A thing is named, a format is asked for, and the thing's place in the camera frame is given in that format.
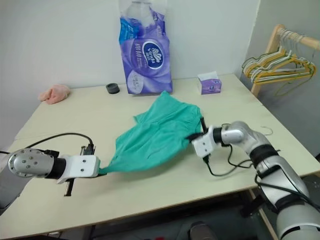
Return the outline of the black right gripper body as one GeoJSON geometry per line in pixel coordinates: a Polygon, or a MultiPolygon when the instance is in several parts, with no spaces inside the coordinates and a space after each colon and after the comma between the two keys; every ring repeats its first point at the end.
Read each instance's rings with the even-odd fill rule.
{"type": "Polygon", "coordinates": [[[208,132],[208,127],[207,127],[207,125],[206,125],[206,123],[205,123],[204,117],[201,117],[201,118],[200,118],[200,123],[201,123],[201,129],[202,129],[202,131],[193,133],[193,135],[197,135],[197,138],[205,135],[205,134],[208,132]]]}

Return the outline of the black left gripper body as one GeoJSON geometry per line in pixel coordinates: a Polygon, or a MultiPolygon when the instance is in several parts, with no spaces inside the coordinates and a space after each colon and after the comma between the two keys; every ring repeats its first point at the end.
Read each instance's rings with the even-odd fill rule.
{"type": "MultiPolygon", "coordinates": [[[[91,176],[91,177],[80,177],[79,179],[94,179],[98,177],[100,177],[99,174],[97,176],[91,176]]],[[[78,178],[69,178],[66,180],[66,189],[65,189],[64,197],[72,196],[72,191],[73,191],[73,187],[76,179],[78,178]]]]}

